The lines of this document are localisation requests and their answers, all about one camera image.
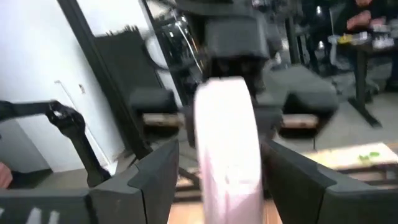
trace white wall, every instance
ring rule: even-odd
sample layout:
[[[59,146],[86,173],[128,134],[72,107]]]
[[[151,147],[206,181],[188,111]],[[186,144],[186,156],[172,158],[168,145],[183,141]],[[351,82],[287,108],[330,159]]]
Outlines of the white wall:
[[[0,27],[0,98],[13,102],[56,99],[76,108],[85,117],[86,133],[100,162],[115,159],[123,142],[58,2],[0,1]],[[55,172],[83,167],[69,139],[46,117],[19,119],[18,123]]]
[[[145,36],[153,26],[141,0],[78,0],[81,10],[94,35],[103,35],[110,30],[123,30],[125,26],[137,26]],[[166,65],[159,42],[154,37],[149,42],[148,50],[156,62]],[[164,86],[174,91],[176,102],[181,106],[181,99],[169,72],[158,72]]]

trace desk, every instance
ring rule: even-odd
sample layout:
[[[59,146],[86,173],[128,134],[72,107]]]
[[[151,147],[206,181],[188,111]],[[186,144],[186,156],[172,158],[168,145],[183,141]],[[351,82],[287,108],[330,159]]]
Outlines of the desk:
[[[391,52],[398,51],[398,42],[396,41],[396,44],[392,47],[386,47],[383,49],[375,49],[371,43],[350,46],[356,51],[356,65],[354,70],[356,98],[350,99],[349,103],[372,127],[381,127],[381,123],[369,113],[365,105],[368,57],[372,55],[389,54]]]

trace wooden floor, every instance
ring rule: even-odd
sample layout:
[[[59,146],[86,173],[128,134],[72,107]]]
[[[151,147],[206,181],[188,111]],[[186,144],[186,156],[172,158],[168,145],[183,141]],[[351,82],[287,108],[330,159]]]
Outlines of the wooden floor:
[[[204,224],[202,203],[172,205],[169,224]],[[264,202],[264,224],[282,224],[273,201]]]

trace black frame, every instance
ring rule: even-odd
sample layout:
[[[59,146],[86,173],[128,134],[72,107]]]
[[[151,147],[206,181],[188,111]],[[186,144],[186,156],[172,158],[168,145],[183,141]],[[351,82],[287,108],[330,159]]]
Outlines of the black frame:
[[[160,27],[155,24],[155,19],[152,16],[152,13],[149,10],[149,6],[148,6],[148,3],[147,3],[147,0],[140,0],[140,1],[142,2],[143,6],[145,7],[145,10],[148,13],[148,18],[149,18],[150,23],[153,26],[153,29],[157,30]],[[167,64],[168,67],[170,67],[172,65],[172,59],[171,59],[171,56],[169,54],[169,50],[166,47],[167,43],[165,42],[165,40],[162,37],[160,32],[156,32],[155,35],[156,35],[157,40],[159,41],[160,49],[162,50],[162,53],[164,55],[166,64]],[[183,106],[187,106],[189,104],[189,97],[187,95],[187,92],[185,91],[185,87],[184,87],[182,79],[180,78],[179,72],[170,72],[170,74],[172,76],[174,85],[175,85],[175,87],[177,89],[177,93],[178,93],[178,95],[179,95],[179,97],[181,99],[182,105]]]
[[[144,133],[137,125],[139,118],[123,102],[121,93],[97,49],[94,35],[79,4],[76,0],[57,1],[108,100],[126,150],[133,152],[138,159],[144,158],[152,152],[152,149],[143,141]]]

